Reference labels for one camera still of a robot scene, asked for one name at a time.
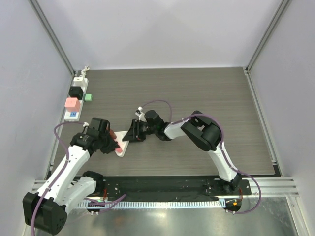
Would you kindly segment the green cube plug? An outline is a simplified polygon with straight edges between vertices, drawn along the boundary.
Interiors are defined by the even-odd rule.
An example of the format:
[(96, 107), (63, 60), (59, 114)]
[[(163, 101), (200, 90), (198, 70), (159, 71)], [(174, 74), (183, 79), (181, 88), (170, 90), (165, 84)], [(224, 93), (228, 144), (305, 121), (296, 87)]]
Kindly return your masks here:
[(84, 95), (84, 101), (85, 101), (85, 102), (91, 102), (92, 99), (93, 99), (92, 94), (86, 93), (86, 94)]

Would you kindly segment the pink cube socket adapter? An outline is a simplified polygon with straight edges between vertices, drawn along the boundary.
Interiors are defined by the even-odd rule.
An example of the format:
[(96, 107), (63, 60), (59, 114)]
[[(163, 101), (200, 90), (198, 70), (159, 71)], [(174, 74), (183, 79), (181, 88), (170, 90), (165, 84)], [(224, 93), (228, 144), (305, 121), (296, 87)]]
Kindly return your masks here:
[(77, 98), (68, 97), (64, 104), (65, 109), (68, 112), (79, 112), (81, 103)]

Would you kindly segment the white power strip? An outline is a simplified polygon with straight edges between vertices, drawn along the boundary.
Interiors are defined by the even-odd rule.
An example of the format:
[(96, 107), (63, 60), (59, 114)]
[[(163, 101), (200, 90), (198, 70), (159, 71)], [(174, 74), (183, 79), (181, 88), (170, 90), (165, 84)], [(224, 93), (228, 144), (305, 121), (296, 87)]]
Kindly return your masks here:
[(64, 121), (79, 121), (88, 83), (85, 77), (74, 77), (64, 104)]

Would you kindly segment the dark red cube plug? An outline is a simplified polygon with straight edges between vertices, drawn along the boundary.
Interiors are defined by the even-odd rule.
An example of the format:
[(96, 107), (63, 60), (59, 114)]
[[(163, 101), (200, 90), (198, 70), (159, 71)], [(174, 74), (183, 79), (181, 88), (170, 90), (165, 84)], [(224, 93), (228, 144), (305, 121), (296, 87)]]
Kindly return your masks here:
[(109, 133), (110, 133), (110, 136), (111, 136), (114, 140), (117, 138), (115, 132), (114, 132), (112, 129), (109, 130)]

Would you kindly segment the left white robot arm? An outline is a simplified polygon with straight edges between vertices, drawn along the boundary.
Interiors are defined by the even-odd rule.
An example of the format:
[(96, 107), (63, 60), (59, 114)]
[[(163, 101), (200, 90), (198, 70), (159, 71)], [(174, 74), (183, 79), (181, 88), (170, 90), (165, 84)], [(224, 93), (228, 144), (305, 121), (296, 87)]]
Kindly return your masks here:
[(31, 227), (31, 234), (40, 229), (52, 235), (64, 227), (68, 214), (87, 196), (100, 196), (105, 189), (103, 175), (87, 171), (76, 183), (72, 183), (77, 172), (94, 152), (116, 151), (123, 154), (125, 144), (106, 133), (89, 136), (78, 133), (66, 148), (66, 155), (49, 179), (36, 193), (28, 192), (23, 198), (25, 222)]

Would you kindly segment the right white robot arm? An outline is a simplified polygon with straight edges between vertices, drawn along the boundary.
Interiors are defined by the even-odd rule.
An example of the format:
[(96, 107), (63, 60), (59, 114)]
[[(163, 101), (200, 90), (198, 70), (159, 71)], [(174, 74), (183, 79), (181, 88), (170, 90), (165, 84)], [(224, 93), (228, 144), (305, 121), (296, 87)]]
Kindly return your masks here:
[(142, 118), (132, 120), (122, 140), (142, 142), (153, 134), (162, 141), (188, 137), (211, 157), (219, 173), (221, 189), (229, 195), (239, 190), (242, 176), (227, 154), (221, 127), (212, 117), (196, 110), (179, 121), (165, 122), (156, 111), (149, 110)]

